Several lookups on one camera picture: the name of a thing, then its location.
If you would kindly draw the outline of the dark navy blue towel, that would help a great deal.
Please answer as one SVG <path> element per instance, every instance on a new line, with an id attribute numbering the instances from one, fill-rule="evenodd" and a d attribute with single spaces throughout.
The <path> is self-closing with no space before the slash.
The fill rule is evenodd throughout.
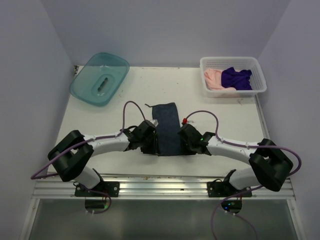
<path id="1" fill-rule="evenodd" d="M 179 114 L 174 102 L 151 106 L 152 118 L 158 121 L 155 134 L 142 149 L 144 154 L 156 156 L 180 156 L 182 147 L 178 131 Z"/>

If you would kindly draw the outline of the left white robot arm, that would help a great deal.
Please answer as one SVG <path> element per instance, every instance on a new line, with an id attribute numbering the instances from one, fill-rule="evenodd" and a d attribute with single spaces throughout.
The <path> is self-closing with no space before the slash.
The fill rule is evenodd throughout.
<path id="1" fill-rule="evenodd" d="M 92 196 L 103 193 L 100 174 L 87 167 L 90 158 L 110 152 L 126 152 L 145 147 L 155 135 L 156 119 L 144 120 L 133 130 L 125 128 L 110 136 L 83 135 L 71 131 L 48 154 L 52 165 L 63 182 L 76 181 Z"/>

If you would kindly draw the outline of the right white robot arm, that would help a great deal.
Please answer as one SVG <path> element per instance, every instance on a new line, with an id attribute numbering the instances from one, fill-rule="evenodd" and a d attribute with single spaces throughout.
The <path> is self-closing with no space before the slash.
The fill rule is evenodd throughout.
<path id="1" fill-rule="evenodd" d="M 248 143 L 240 141 L 232 145 L 218 139 L 213 132 L 201 134 L 188 123 L 180 128 L 178 135 L 196 154 L 227 157 L 249 165 L 246 169 L 231 170 L 218 184 L 227 196 L 235 196 L 239 191 L 254 186 L 278 192 L 293 168 L 292 161 L 266 138 L 257 144 L 258 148 L 250 148 Z"/>

